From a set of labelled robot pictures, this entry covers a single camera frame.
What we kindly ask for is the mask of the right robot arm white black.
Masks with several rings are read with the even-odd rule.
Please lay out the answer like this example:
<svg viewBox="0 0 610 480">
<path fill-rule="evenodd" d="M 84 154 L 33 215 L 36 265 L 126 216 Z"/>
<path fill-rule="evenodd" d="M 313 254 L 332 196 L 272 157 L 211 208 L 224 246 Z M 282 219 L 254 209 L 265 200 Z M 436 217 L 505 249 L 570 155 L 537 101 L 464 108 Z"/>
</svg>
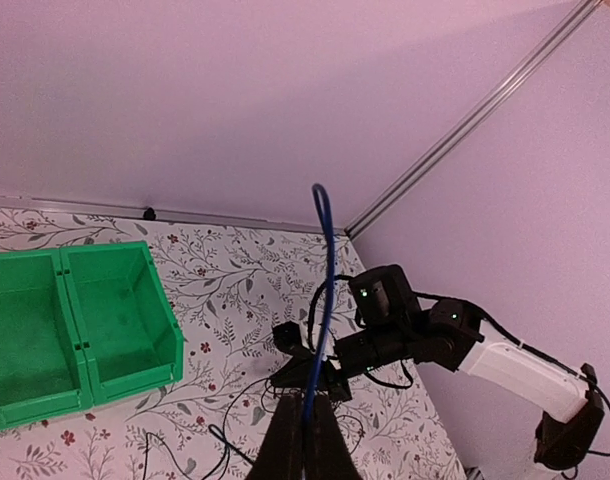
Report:
<svg viewBox="0 0 610 480">
<path fill-rule="evenodd" d="M 592 443 L 610 415 L 610 402 L 592 365 L 571 368 L 468 300 L 414 291 L 398 265 L 342 279 L 356 304 L 358 332 L 335 341 L 332 355 L 323 358 L 315 352 L 314 319 L 306 328 L 294 322 L 274 327 L 273 343 L 290 359 L 271 375 L 272 386 L 305 390 L 318 366 L 317 390 L 343 402 L 351 398 L 353 377 L 406 360 L 432 363 L 494 383 L 541 409 L 535 446 L 520 478 L 571 479 L 594 454 Z"/>
</svg>

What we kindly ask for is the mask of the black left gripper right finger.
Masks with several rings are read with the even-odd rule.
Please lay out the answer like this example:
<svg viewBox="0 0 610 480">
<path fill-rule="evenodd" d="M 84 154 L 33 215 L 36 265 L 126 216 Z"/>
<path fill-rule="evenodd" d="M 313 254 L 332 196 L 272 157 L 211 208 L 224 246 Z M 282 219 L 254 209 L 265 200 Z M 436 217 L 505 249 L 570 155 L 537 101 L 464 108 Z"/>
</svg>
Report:
<svg viewBox="0 0 610 480">
<path fill-rule="evenodd" d="M 358 480 L 360 474 L 327 396 L 317 395 L 303 429 L 303 478 Z"/>
</svg>

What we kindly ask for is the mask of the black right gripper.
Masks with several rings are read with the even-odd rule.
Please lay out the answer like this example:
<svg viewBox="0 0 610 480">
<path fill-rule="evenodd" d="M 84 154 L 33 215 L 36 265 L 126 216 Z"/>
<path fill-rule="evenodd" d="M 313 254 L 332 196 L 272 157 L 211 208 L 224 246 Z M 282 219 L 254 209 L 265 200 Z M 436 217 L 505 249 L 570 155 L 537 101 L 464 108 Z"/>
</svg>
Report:
<svg viewBox="0 0 610 480">
<path fill-rule="evenodd" d="M 351 400 L 349 379 L 409 357 L 410 341 L 396 332 L 358 332 L 334 344 L 333 359 L 324 362 L 324 390 L 331 400 Z M 292 356 L 270 376 L 276 388 L 306 389 L 313 354 Z"/>
</svg>

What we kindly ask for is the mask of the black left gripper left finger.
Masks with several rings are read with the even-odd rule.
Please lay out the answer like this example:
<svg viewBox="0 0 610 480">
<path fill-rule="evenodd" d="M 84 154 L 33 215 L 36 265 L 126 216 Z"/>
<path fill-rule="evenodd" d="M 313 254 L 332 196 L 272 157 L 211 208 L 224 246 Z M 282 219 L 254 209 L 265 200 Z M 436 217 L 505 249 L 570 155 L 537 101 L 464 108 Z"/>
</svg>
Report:
<svg viewBox="0 0 610 480">
<path fill-rule="evenodd" d="M 257 458 L 246 480 L 296 480 L 303 478 L 303 399 L 282 396 L 276 406 Z"/>
</svg>

